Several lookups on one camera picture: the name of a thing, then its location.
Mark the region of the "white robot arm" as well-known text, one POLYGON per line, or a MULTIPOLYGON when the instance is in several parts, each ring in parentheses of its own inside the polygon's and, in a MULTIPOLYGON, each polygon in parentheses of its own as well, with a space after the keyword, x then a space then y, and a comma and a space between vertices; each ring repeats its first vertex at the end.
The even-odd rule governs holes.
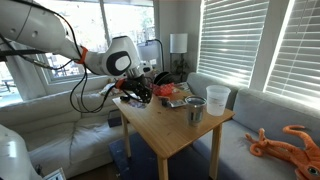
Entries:
POLYGON ((33 0, 0 0, 0 34, 7 39, 43 52, 62 55, 82 64, 95 75, 109 75, 118 80, 117 89, 133 92, 140 102, 149 103, 150 88, 140 81, 143 71, 136 46, 128 36, 116 37, 106 52, 89 51, 67 35, 63 17, 33 0))

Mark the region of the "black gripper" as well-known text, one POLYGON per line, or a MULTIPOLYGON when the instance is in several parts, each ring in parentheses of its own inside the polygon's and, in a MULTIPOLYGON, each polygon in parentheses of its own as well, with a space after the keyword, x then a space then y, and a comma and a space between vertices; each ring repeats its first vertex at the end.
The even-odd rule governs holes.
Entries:
POLYGON ((146 78, 141 75, 137 78, 124 79, 120 89, 131 99, 141 103, 149 103, 152 99, 152 92, 146 85, 146 78))

